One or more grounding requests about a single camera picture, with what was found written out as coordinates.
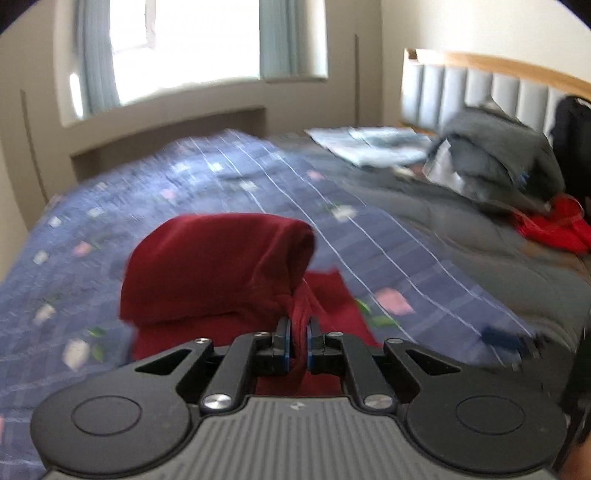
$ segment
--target light blue curtain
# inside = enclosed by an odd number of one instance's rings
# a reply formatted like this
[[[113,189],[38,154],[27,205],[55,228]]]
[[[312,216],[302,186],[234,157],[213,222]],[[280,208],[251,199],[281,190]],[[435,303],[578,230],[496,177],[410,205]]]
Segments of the light blue curtain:
[[[111,48],[111,0],[78,0],[77,47],[85,114],[119,106]]]
[[[260,1],[261,77],[300,74],[300,0]]]

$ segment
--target headboard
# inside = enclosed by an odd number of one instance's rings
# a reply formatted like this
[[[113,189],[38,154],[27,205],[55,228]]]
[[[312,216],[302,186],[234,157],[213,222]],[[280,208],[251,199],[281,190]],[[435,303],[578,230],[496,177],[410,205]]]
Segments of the headboard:
[[[591,100],[591,84],[544,67],[472,53],[406,49],[401,121],[438,132],[465,105],[492,99],[548,137],[556,105],[566,94]]]

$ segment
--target red fabric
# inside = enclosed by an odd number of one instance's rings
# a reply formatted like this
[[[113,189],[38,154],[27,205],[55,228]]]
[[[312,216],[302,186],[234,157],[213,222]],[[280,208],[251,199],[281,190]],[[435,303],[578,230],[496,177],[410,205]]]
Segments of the red fabric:
[[[515,214],[515,228],[524,237],[549,247],[586,254],[591,248],[591,226],[583,220],[577,200],[560,196],[548,216]]]
[[[134,358],[198,337],[228,345],[244,333],[275,330],[287,315],[292,370],[260,378],[257,393],[338,394],[336,377],[306,373],[309,317],[318,317],[322,331],[376,342],[337,271],[305,273],[313,252],[313,231],[299,220],[257,213],[169,220],[137,246],[125,274],[121,318],[138,329]]]

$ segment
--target person's hand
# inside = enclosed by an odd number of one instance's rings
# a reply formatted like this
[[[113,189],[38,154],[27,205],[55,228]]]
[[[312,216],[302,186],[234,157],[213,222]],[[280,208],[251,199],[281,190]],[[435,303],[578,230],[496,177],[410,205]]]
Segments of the person's hand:
[[[570,452],[560,471],[560,479],[591,480],[591,435]]]

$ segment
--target circular cap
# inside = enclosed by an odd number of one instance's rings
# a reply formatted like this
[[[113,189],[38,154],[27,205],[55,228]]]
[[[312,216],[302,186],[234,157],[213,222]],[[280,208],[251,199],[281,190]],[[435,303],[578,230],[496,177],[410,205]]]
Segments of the circular cap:
[[[467,398],[457,406],[456,415],[464,426],[484,435],[511,433],[525,420],[525,413],[517,403],[491,395]]]
[[[115,435],[138,423],[141,407],[125,397],[96,397],[78,405],[72,413],[74,425],[89,435]]]
[[[366,407],[373,408],[374,410],[385,410],[394,404],[394,400],[388,395],[375,394],[365,397],[363,403]]]
[[[203,399],[203,406],[211,410],[223,410],[232,404],[232,397],[225,393],[214,393]]]
[[[191,426],[189,408],[174,387],[166,377],[124,367],[60,390],[33,414],[35,448],[48,467],[81,478],[147,469]]]
[[[406,416],[409,434],[432,457],[465,472],[506,475],[550,463],[566,434],[549,398],[478,374],[425,377]]]

